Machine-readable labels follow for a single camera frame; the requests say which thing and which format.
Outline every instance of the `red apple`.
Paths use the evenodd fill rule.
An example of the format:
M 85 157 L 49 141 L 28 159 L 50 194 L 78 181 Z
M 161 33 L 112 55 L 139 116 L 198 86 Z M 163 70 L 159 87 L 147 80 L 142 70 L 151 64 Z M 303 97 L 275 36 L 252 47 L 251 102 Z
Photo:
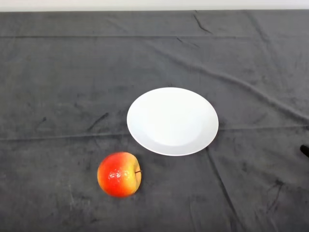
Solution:
M 140 186 L 141 170 L 136 157 L 128 152 L 107 156 L 98 168 L 98 183 L 109 195 L 126 197 Z

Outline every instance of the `tablecloth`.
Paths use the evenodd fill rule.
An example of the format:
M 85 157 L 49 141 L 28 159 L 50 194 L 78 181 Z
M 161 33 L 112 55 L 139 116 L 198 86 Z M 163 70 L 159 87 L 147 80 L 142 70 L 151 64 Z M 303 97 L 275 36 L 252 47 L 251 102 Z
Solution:
M 0 231 L 309 231 L 308 22 L 298 10 L 1 13 Z M 131 137 L 130 105 L 159 87 L 214 106 L 206 149 L 168 157 Z M 143 170 L 123 199 L 97 182 L 115 151 Z

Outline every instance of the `dark object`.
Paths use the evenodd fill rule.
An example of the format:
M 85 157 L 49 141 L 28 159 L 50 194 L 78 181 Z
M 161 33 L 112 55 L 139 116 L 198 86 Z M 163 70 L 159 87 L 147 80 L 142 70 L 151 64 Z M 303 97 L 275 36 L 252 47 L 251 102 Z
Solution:
M 300 151 L 304 153 L 307 157 L 309 157 L 309 147 L 306 145 L 301 145 L 300 146 Z

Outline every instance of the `white plate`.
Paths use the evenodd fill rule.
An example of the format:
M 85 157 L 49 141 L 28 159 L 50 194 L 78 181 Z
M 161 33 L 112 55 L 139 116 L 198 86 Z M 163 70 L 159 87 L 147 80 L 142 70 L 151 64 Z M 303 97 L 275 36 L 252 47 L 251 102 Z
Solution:
M 183 88 L 158 88 L 131 105 L 127 126 L 143 147 L 168 156 L 184 156 L 207 147 L 215 138 L 219 120 L 202 96 Z

